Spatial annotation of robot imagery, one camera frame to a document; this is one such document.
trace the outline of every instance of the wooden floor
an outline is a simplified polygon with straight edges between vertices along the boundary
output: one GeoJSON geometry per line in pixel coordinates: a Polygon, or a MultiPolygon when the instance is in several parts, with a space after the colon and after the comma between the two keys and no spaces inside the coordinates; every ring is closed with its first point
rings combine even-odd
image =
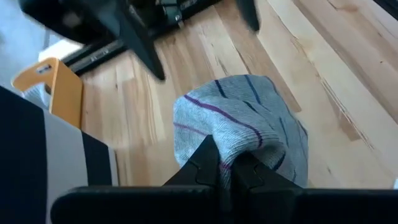
{"type": "Polygon", "coordinates": [[[307,128],[312,186],[391,188],[398,169],[388,158],[395,154],[380,150],[383,142],[370,126],[386,123],[392,131],[381,139],[393,139],[396,123],[291,0],[257,4],[257,35],[246,29],[234,1],[224,0],[158,40],[165,83],[132,53],[83,77],[82,129],[116,150],[121,185],[161,185],[178,171],[172,108],[179,96],[210,80],[250,73],[270,77],[307,128]],[[372,113],[361,114],[367,107],[372,113]]]}

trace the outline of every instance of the gray fabric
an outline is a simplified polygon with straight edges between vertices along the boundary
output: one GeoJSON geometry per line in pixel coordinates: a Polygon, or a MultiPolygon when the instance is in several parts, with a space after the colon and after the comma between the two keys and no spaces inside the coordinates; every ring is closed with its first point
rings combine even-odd
{"type": "Polygon", "coordinates": [[[236,75],[209,82],[174,104],[174,151],[182,167],[207,134],[220,151],[221,182],[244,151],[299,186],[307,185],[308,136],[267,77],[236,75]]]}

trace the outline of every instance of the black plastic part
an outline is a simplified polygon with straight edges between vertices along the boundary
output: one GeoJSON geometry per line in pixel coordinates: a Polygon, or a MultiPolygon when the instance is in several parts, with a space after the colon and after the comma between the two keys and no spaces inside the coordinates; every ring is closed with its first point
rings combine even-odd
{"type": "Polygon", "coordinates": [[[374,0],[392,17],[398,20],[398,0],[374,0]]]}
{"type": "Polygon", "coordinates": [[[259,31],[260,22],[254,0],[236,0],[236,4],[248,26],[255,32],[259,31]]]}
{"type": "Polygon", "coordinates": [[[98,21],[82,20],[76,27],[67,27],[62,20],[70,10],[57,0],[19,0],[19,5],[24,13],[47,28],[82,44],[98,41],[108,34],[98,21]]]}
{"type": "Polygon", "coordinates": [[[302,189],[250,153],[232,166],[236,223],[394,223],[394,190],[302,189]]]}
{"type": "Polygon", "coordinates": [[[214,223],[217,194],[205,185],[163,187],[82,187],[59,197],[53,224],[214,223]]]}
{"type": "Polygon", "coordinates": [[[64,0],[63,3],[79,14],[99,20],[115,38],[132,49],[159,80],[165,80],[153,40],[144,25],[130,13],[134,6],[126,0],[64,0]]]}
{"type": "Polygon", "coordinates": [[[203,140],[199,148],[193,153],[187,163],[165,185],[207,185],[218,186],[220,175],[218,163],[220,155],[213,136],[203,140]]]}
{"type": "Polygon", "coordinates": [[[207,136],[163,187],[73,189],[53,204],[52,223],[217,223],[218,159],[207,136]]]}

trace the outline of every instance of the orange plastic object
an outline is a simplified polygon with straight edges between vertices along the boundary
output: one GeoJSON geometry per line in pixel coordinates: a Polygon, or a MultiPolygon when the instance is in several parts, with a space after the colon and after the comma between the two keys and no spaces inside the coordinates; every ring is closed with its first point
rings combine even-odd
{"type": "Polygon", "coordinates": [[[21,72],[12,82],[20,91],[44,82],[51,89],[50,113],[80,129],[83,82],[57,58],[48,58],[21,72]]]}

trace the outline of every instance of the purple stripe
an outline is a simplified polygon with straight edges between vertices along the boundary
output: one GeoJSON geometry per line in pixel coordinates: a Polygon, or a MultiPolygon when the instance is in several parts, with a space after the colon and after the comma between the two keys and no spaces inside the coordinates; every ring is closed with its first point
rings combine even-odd
{"type": "Polygon", "coordinates": [[[219,109],[216,106],[209,105],[209,104],[206,104],[206,103],[200,103],[198,100],[193,99],[192,97],[190,97],[188,95],[184,95],[184,97],[185,97],[185,99],[191,101],[192,103],[194,103],[194,104],[196,104],[196,105],[198,105],[198,106],[200,106],[202,108],[206,108],[208,110],[212,110],[214,112],[217,112],[217,113],[223,115],[224,117],[228,118],[232,122],[235,122],[236,124],[240,124],[240,125],[242,125],[242,126],[244,126],[246,128],[251,129],[252,131],[254,131],[254,133],[256,134],[256,136],[257,136],[257,138],[259,140],[258,147],[262,146],[262,138],[261,138],[260,132],[256,128],[254,128],[254,127],[252,127],[252,126],[250,126],[248,124],[245,124],[245,123],[242,123],[242,122],[238,121],[237,119],[233,118],[231,115],[229,115],[228,113],[226,113],[225,111],[219,109]]]}
{"type": "Polygon", "coordinates": [[[207,136],[207,134],[205,134],[205,133],[203,133],[203,132],[201,132],[201,131],[193,128],[193,127],[189,127],[187,125],[183,125],[183,124],[179,124],[179,123],[174,122],[174,126],[182,128],[182,129],[187,129],[187,130],[193,131],[194,133],[198,133],[198,134],[200,134],[202,136],[207,136]]]}

